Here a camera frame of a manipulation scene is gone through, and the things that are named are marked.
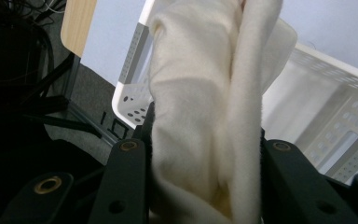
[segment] white plastic basket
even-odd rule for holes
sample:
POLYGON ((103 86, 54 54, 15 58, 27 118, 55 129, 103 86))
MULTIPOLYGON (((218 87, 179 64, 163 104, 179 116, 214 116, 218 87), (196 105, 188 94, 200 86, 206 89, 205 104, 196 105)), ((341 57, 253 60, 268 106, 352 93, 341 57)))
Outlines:
POLYGON ((296 144, 319 172, 349 184, 358 173, 358 69, 297 44, 263 96, 262 126, 267 139, 296 144))

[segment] crumpled towel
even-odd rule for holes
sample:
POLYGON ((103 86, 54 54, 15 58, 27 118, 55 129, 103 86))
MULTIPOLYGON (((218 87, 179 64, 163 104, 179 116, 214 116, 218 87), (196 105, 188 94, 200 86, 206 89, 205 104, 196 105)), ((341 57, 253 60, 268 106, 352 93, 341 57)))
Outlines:
POLYGON ((262 92, 296 33, 281 0, 176 0, 154 16, 151 223, 258 223, 262 92))

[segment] black metal frame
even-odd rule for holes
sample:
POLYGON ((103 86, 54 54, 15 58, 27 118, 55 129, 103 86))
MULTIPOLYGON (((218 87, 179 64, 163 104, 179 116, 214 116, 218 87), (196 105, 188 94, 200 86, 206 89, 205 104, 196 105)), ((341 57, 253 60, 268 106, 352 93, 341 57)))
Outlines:
POLYGON ((68 109, 68 105, 70 104, 69 99, 61 95, 46 97, 46 92, 51 84, 73 66, 74 57, 74 54, 70 53, 60 65, 24 93, 19 99, 9 105, 0 105, 0 122, 7 122, 13 119, 28 119, 48 125, 92 133, 101 138, 102 135, 88 123, 46 116, 46 114, 68 109))

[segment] white cloth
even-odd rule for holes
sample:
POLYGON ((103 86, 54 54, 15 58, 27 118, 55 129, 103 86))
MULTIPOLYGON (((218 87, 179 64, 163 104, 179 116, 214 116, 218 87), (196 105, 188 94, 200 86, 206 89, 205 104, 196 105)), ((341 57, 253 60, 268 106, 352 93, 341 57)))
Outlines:
POLYGON ((152 223, 260 220, 262 91, 296 43, 281 4, 177 0, 152 19, 152 223))

